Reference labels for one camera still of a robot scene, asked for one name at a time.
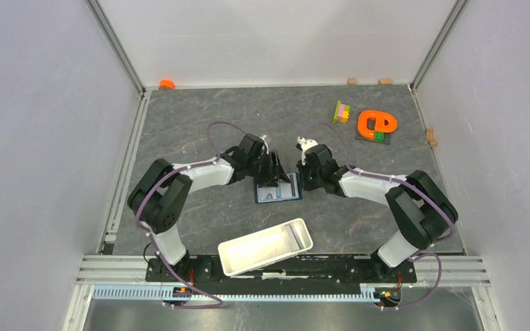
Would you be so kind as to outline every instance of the stacked blocks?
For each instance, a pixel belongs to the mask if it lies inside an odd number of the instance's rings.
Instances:
[[[340,123],[346,123],[349,121],[349,115],[351,113],[351,107],[348,105],[343,105],[340,103],[340,100],[336,104],[336,110],[334,111],[334,118],[332,120],[332,123],[336,124],[336,122]]]

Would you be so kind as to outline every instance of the white wall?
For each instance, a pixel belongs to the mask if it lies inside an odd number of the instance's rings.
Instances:
[[[0,330],[60,330],[136,106],[85,1],[0,1]]]
[[[147,86],[408,83],[454,0],[101,0]]]
[[[419,97],[504,324],[530,330],[530,1],[470,1]]]

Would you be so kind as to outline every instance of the white tray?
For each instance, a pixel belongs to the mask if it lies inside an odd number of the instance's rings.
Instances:
[[[303,219],[293,219],[265,230],[225,241],[218,254],[226,276],[263,268],[313,247]]]

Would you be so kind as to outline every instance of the gray mat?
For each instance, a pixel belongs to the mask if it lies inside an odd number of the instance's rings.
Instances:
[[[410,174],[421,169],[441,187],[423,124],[406,86],[313,86],[154,91],[129,192],[157,158],[172,163],[211,158],[215,151],[206,139],[206,127],[214,121],[232,121],[247,132],[268,134],[270,149],[279,152],[285,171],[297,171],[297,136],[315,121],[331,121],[338,100],[351,106],[350,121],[335,124],[348,145],[350,164],[383,174]],[[395,116],[398,127],[390,145],[355,139],[355,115],[366,109]],[[214,140],[222,150],[237,145],[242,138],[240,132],[227,126],[213,129]],[[338,163],[344,164],[344,149],[330,129],[315,127],[306,138],[326,144]],[[371,253],[397,231],[386,206],[331,196],[323,189],[304,192],[300,201],[257,205],[252,179],[191,194],[177,225],[191,254],[217,254],[222,241],[297,217],[305,220],[314,241],[311,252],[316,253]],[[125,207],[113,254],[141,254],[147,243],[143,232],[135,227],[133,212]],[[462,244],[455,237],[434,250],[460,252]]]

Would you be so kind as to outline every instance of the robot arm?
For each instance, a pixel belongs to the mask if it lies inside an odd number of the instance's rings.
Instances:
[[[444,219],[427,203],[418,206],[421,198],[399,183],[352,173],[343,165],[338,166],[331,151],[325,145],[312,139],[298,139],[297,148],[302,158],[297,163],[300,177],[306,191],[324,188],[330,194],[346,198],[363,198],[390,207],[399,231],[371,258],[376,262],[376,272],[386,274],[398,267],[418,250],[428,248],[447,229]],[[432,199],[452,220],[458,213],[432,179],[423,171],[416,170],[409,176],[390,176],[407,181]]]
[[[162,185],[163,188],[168,187],[164,194],[154,192],[141,214],[141,220],[149,228],[153,241],[169,264],[176,264],[186,255],[186,248],[175,223],[188,194],[210,186],[236,183],[247,176],[255,177],[259,185],[275,186],[279,180],[289,182],[279,164],[277,153],[263,152],[264,144],[254,134],[246,134],[238,146],[229,148],[220,158],[214,157],[203,162],[208,165],[202,167],[170,164],[163,159],[152,163],[127,200],[129,208],[135,214],[145,196],[162,177],[174,169],[188,168]]]

